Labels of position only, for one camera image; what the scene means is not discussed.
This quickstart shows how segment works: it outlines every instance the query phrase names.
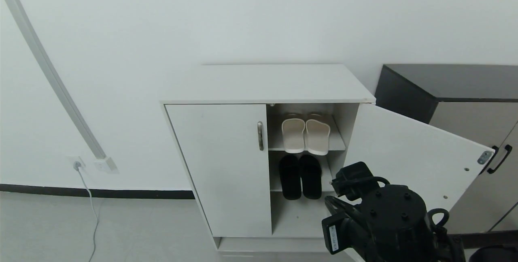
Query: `black slipper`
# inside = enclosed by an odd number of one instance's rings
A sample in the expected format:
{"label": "black slipper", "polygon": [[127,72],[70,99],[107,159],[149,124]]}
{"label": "black slipper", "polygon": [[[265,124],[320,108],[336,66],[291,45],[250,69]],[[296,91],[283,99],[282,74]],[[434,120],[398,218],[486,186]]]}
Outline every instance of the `black slipper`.
{"label": "black slipper", "polygon": [[300,169],[297,157],[285,155],[279,162],[282,195],[287,200],[299,199],[302,195],[300,187]]}
{"label": "black slipper", "polygon": [[298,161],[304,196],[309,199],[322,197],[322,168],[318,160],[312,155],[303,155]]}

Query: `wall switch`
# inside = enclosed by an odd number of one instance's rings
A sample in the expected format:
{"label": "wall switch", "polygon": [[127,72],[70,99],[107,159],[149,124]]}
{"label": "wall switch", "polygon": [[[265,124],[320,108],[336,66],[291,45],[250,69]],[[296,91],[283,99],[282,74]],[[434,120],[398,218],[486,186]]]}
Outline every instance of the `wall switch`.
{"label": "wall switch", "polygon": [[85,163],[83,162],[83,160],[81,160],[81,157],[79,157],[78,155],[67,155],[66,156],[67,160],[68,160],[68,163],[72,166],[72,168],[75,169],[74,167],[74,164],[76,162],[79,162],[81,164],[80,167],[82,167],[83,169],[86,168],[87,166],[85,165]]}
{"label": "wall switch", "polygon": [[97,159],[94,161],[94,165],[96,165],[96,168],[99,171],[110,173],[110,174],[118,174],[119,170],[117,169],[117,166],[115,166],[115,163],[111,158],[105,158],[105,159]]}

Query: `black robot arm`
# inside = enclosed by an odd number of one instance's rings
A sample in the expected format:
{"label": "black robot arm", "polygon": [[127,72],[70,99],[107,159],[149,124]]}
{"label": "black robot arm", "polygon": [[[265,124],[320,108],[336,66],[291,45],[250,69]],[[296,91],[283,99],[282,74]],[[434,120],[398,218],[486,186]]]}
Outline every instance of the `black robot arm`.
{"label": "black robot arm", "polygon": [[[342,168],[332,185],[338,197],[361,198],[361,204],[325,197],[332,216],[322,220],[322,230],[331,254],[353,248],[366,262],[464,262],[462,240],[444,227],[448,211],[427,212],[407,186],[374,177],[364,162]],[[438,213],[443,218],[435,224],[432,216]]]}

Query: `metal handle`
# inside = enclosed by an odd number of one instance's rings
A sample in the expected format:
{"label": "metal handle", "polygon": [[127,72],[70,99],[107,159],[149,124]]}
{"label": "metal handle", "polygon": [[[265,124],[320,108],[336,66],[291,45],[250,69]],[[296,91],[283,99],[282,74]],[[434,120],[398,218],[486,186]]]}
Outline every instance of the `metal handle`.
{"label": "metal handle", "polygon": [[498,165],[495,167],[495,168],[489,168],[487,169],[487,173],[490,173],[490,174],[493,174],[496,172],[496,170],[498,170],[498,168],[500,168],[500,166],[502,166],[502,163],[505,161],[505,159],[507,159],[507,157],[509,157],[509,154],[511,154],[511,151],[513,150],[513,147],[511,145],[505,145],[505,147],[503,147],[507,153],[505,153],[503,159],[498,163]]}
{"label": "metal handle", "polygon": [[259,138],[259,149],[261,151],[264,150],[264,143],[263,143],[263,123],[258,122],[257,123],[257,137]]}
{"label": "metal handle", "polygon": [[491,161],[496,157],[496,155],[498,154],[498,150],[500,149],[499,147],[497,146],[492,146],[491,147],[493,150],[495,150],[495,153],[492,155],[492,157],[489,159],[489,161],[487,161],[486,163],[486,166],[484,166],[484,168],[482,169],[482,171],[480,171],[479,175],[484,173],[485,169],[487,169],[487,167],[489,166],[489,164],[491,164]]}

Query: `cabinet top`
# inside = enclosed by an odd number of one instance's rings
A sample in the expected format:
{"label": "cabinet top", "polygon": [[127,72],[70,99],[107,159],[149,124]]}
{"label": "cabinet top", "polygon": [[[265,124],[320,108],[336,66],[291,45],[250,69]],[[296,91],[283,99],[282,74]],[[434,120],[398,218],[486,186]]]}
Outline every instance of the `cabinet top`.
{"label": "cabinet top", "polygon": [[518,66],[386,64],[439,101],[518,102]]}
{"label": "cabinet top", "polygon": [[342,64],[206,65],[173,76],[164,104],[375,102]]}

